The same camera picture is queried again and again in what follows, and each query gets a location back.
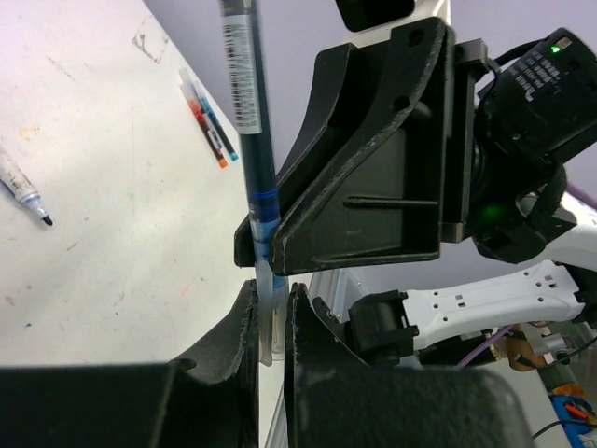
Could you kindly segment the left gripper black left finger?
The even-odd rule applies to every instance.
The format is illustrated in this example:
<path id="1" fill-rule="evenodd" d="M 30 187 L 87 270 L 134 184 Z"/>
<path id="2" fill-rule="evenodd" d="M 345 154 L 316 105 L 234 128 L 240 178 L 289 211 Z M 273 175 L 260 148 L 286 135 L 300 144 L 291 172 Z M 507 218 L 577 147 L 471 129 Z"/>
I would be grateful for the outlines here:
<path id="1" fill-rule="evenodd" d="M 256 282 L 243 283 L 230 311 L 171 362 L 169 447 L 257 447 Z"/>

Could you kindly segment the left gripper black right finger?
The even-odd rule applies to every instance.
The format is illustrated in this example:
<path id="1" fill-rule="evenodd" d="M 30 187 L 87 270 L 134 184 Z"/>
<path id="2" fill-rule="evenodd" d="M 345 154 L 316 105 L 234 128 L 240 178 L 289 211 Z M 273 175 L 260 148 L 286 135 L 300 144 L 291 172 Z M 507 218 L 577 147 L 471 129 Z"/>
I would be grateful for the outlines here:
<path id="1" fill-rule="evenodd" d="M 331 329 L 303 284 L 286 317 L 284 398 L 291 447 L 414 447 L 419 430 L 395 363 L 368 365 Z"/>

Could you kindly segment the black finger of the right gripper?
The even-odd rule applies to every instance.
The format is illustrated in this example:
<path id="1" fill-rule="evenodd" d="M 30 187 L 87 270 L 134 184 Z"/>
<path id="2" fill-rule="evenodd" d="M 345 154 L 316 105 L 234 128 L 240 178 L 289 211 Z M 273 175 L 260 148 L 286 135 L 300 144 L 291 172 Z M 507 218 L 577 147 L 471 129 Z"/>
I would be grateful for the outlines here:
<path id="1" fill-rule="evenodd" d="M 435 259 L 451 126 L 453 32 L 431 17 L 354 47 L 354 266 Z M 280 275 L 338 268 L 273 268 Z"/>
<path id="2" fill-rule="evenodd" d="M 354 135 L 354 45 L 318 53 L 306 114 L 276 176 L 279 223 L 266 232 L 271 268 L 354 266 L 354 180 L 339 157 Z"/>

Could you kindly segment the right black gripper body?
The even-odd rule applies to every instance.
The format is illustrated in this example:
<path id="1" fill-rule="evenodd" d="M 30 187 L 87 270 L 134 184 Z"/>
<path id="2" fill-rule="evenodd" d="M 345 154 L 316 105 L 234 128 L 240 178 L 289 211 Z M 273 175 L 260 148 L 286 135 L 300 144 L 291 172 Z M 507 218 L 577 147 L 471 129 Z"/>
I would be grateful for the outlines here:
<path id="1" fill-rule="evenodd" d="M 580 218 L 563 203 L 565 165 L 596 141 L 596 56 L 575 33 L 491 57 L 449 39 L 452 97 L 439 239 L 471 240 L 499 261 L 527 261 Z"/>

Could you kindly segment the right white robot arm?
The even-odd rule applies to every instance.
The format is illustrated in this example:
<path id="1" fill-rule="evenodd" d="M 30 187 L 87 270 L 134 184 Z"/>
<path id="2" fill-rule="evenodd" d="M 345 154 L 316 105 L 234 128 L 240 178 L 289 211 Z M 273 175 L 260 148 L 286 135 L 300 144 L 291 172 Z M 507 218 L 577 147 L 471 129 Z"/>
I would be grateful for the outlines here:
<path id="1" fill-rule="evenodd" d="M 471 240 L 521 272 L 369 295 L 340 336 L 368 363 L 533 321 L 596 321 L 596 214 L 565 164 L 596 140 L 596 56 L 560 28 L 491 59 L 432 17 L 321 51 L 275 181 L 252 179 L 234 238 L 257 267 L 259 354 L 284 351 L 290 275 L 436 259 Z"/>

